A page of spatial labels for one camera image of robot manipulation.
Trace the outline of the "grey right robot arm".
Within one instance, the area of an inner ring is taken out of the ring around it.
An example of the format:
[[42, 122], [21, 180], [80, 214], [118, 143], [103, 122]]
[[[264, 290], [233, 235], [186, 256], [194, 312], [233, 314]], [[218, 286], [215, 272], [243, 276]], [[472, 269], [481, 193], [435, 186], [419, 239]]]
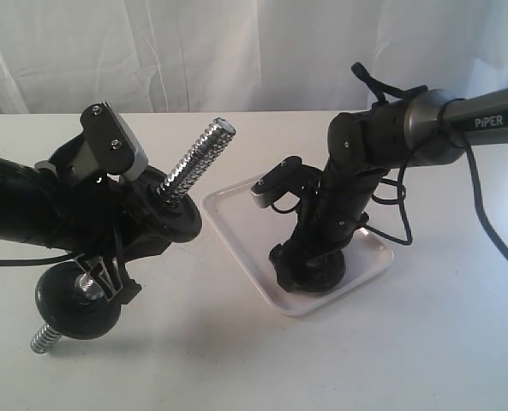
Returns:
[[508, 247], [483, 209], [473, 153], [475, 146], [498, 144], [508, 144], [508, 88], [475, 98], [421, 88], [371, 110], [337, 115], [328, 128], [323, 169], [291, 156], [255, 186], [263, 206], [274, 207], [286, 194], [297, 197], [291, 236], [269, 254], [278, 285], [288, 292], [334, 289], [345, 273], [343, 250], [357, 230], [368, 228], [366, 206], [388, 183], [388, 173], [461, 157], [469, 162], [477, 217], [508, 260]]

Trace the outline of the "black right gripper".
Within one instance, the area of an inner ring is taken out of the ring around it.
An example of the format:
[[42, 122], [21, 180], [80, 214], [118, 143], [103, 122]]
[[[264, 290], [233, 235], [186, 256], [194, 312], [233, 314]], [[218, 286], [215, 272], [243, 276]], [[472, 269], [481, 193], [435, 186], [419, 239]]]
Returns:
[[269, 261], [286, 292], [317, 291], [304, 257], [321, 257], [345, 247], [366, 221], [362, 215], [385, 170], [359, 164], [350, 169], [329, 160], [315, 196], [302, 202], [290, 241], [277, 244]]

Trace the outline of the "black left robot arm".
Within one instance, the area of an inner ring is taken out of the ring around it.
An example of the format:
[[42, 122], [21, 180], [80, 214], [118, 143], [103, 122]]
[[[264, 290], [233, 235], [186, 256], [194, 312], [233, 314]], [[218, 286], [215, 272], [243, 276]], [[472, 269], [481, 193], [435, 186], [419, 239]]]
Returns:
[[31, 167], [0, 158], [0, 240], [61, 251], [40, 301], [120, 306], [140, 292], [127, 263], [172, 243], [161, 180], [127, 137], [79, 134]]

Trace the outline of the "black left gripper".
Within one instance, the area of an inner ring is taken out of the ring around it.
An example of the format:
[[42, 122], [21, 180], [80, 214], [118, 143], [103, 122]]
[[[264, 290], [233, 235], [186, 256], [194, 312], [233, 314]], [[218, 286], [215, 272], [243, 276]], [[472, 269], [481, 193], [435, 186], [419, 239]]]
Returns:
[[[84, 254], [102, 253], [114, 243], [113, 228], [126, 212], [131, 182], [100, 170], [83, 134], [58, 147], [35, 169], [51, 185], [57, 217], [46, 246], [80, 254], [77, 265], [82, 274], [77, 277], [77, 289], [87, 300], [128, 305], [142, 287], [129, 277], [124, 262], [111, 255], [87, 259]], [[120, 220], [120, 230], [126, 263], [158, 256], [171, 245], [127, 214]]]

